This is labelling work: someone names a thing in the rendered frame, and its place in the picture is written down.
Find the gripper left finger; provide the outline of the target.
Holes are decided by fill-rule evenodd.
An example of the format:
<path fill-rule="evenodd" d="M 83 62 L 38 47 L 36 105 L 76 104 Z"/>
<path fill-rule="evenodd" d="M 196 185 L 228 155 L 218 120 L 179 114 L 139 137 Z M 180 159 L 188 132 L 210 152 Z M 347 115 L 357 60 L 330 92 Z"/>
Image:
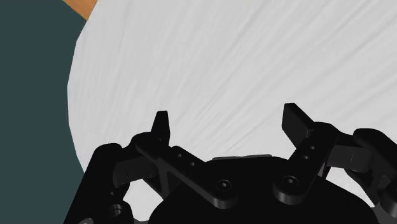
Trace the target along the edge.
<path fill-rule="evenodd" d="M 234 207 L 239 196 L 232 179 L 208 171 L 181 147 L 170 147 L 170 136 L 168 113 L 158 111 L 151 130 L 135 135 L 125 148 L 117 143 L 96 148 L 63 224 L 134 224 L 123 198 L 140 179 L 163 199 L 186 186 L 215 208 Z"/>

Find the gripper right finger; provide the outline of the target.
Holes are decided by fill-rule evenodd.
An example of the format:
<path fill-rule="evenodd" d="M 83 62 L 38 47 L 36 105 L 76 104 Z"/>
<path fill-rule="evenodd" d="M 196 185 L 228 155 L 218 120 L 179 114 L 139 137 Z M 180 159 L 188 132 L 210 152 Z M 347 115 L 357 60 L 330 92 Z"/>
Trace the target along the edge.
<path fill-rule="evenodd" d="M 316 179 L 331 168 L 343 169 L 374 205 L 397 218 L 397 144 L 383 132 L 356 129 L 345 134 L 330 123 L 315 122 L 295 103 L 286 103 L 282 130 L 295 146 L 273 184 L 275 197 L 287 205 L 302 203 Z"/>

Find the white round table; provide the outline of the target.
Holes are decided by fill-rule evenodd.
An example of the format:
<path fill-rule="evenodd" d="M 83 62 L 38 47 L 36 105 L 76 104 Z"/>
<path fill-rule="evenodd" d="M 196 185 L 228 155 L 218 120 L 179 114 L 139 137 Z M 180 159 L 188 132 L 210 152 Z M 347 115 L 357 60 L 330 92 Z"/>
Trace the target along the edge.
<path fill-rule="evenodd" d="M 297 104 L 346 134 L 397 143 L 397 0 L 98 0 L 73 55 L 68 119 L 82 169 L 166 110 L 203 161 L 294 146 Z"/>

